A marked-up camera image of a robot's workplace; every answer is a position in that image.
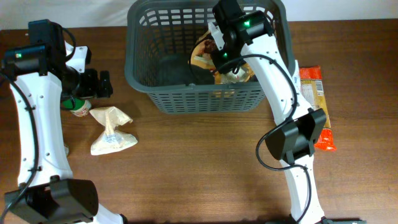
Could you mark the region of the green lid spice jar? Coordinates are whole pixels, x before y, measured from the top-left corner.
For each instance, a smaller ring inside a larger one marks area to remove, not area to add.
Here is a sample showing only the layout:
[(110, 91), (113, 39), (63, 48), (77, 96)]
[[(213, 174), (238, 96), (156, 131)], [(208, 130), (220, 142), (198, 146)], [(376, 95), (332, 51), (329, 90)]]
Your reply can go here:
[(88, 115), (91, 109), (91, 103), (88, 100), (70, 98), (62, 102), (62, 109), (71, 112), (77, 117), (84, 117)]

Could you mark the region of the orange snack bag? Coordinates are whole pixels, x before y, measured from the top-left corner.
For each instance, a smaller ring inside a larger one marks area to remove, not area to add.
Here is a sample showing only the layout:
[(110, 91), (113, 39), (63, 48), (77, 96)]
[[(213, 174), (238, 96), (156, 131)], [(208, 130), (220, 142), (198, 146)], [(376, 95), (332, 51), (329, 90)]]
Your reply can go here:
[(233, 71), (220, 73), (213, 71), (216, 69), (211, 53), (217, 50), (217, 45), (213, 40), (210, 31), (205, 32), (195, 43), (188, 59), (188, 66), (199, 85), (222, 85), (248, 82), (254, 77), (254, 72), (247, 63), (243, 63)]

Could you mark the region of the beige powder bag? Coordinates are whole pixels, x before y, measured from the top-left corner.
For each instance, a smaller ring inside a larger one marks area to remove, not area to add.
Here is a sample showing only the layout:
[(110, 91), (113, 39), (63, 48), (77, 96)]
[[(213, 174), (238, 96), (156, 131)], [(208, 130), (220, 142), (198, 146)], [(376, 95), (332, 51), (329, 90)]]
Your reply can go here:
[(104, 126), (104, 131), (91, 145), (92, 156), (120, 152), (138, 143), (133, 134), (117, 129), (119, 126), (133, 122), (133, 119), (119, 108), (115, 106), (95, 108), (90, 110), (90, 115)]

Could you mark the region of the grey plastic basket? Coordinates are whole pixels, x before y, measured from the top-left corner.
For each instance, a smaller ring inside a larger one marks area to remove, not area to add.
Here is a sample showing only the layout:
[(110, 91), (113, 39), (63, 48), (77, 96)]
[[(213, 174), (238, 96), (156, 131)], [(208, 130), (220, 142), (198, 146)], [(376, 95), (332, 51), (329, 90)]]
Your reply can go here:
[(164, 113), (249, 111), (265, 97), (256, 81), (216, 85), (204, 69), (188, 67), (195, 41), (213, 21), (214, 5), (138, 0), (128, 11), (126, 80)]

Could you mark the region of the orange cracker package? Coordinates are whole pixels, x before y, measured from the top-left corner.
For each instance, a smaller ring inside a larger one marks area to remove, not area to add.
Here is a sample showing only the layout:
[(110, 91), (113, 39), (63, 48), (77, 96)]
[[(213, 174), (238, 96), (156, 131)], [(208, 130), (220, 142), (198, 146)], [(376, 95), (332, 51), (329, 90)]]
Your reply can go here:
[(330, 117), (326, 104), (325, 91), (321, 67), (300, 68), (301, 92), (314, 110), (322, 109), (326, 114), (326, 121), (315, 147), (324, 151), (336, 151), (331, 129)]

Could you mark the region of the green lid herb jar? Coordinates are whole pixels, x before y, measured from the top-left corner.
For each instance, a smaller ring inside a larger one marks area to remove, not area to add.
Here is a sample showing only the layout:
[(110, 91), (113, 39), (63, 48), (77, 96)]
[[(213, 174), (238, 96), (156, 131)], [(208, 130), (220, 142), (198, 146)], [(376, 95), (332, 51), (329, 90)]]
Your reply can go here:
[(70, 150), (69, 150), (69, 147), (68, 147), (68, 145), (67, 145), (67, 144), (64, 144), (64, 149), (65, 149), (65, 155), (66, 155), (66, 156), (68, 156), (68, 155), (69, 155), (69, 152), (70, 152)]

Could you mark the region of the tissue pocket pack bundle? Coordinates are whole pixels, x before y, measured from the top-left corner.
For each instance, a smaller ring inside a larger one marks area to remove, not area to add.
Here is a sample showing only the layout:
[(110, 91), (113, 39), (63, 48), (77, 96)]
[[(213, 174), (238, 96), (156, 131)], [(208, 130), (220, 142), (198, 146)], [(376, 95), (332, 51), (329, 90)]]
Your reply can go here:
[(300, 67), (298, 60), (295, 60), (295, 71), (292, 75), (292, 80), (296, 91), (301, 94), (301, 79), (300, 79)]

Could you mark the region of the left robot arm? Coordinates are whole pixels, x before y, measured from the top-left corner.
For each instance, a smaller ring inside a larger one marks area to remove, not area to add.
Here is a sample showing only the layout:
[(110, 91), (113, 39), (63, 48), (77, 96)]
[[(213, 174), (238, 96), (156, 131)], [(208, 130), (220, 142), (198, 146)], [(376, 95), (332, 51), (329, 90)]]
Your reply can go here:
[(1, 75), (17, 107), (21, 163), (17, 190), (4, 196), (5, 213), (27, 223), (126, 223), (99, 202), (90, 180), (68, 163), (60, 113), (64, 101), (108, 98), (108, 71), (87, 68), (91, 51), (66, 42), (66, 28), (48, 19), (29, 22), (29, 45), (6, 51)]

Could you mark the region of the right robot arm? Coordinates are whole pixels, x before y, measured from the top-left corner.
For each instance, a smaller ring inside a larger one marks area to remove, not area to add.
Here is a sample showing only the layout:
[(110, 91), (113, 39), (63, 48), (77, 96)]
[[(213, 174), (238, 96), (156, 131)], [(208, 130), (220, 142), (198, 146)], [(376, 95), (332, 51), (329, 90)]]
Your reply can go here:
[(280, 162), (284, 172), (294, 223), (321, 223), (325, 213), (315, 186), (313, 162), (315, 144), (326, 123), (323, 109), (314, 109), (295, 86), (295, 63), (285, 7), (281, 1), (268, 1), (263, 11), (244, 12), (237, 1), (218, 1), (208, 25), (217, 50), (212, 61), (218, 73), (236, 72), (249, 65), (269, 104), (276, 126), (258, 141), (259, 163), (272, 170), (260, 155), (262, 144)]

